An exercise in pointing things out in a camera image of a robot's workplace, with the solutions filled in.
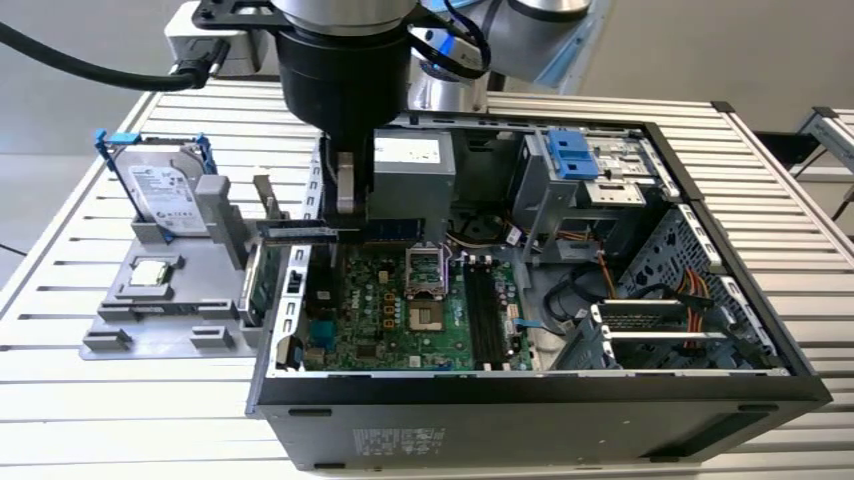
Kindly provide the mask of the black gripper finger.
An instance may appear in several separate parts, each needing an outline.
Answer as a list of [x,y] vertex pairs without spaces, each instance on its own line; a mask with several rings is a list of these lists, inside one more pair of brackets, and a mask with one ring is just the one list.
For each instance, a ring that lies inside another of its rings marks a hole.
[[323,177],[320,217],[331,228],[367,226],[367,201],[374,182],[374,136],[354,139],[323,133],[319,140]]

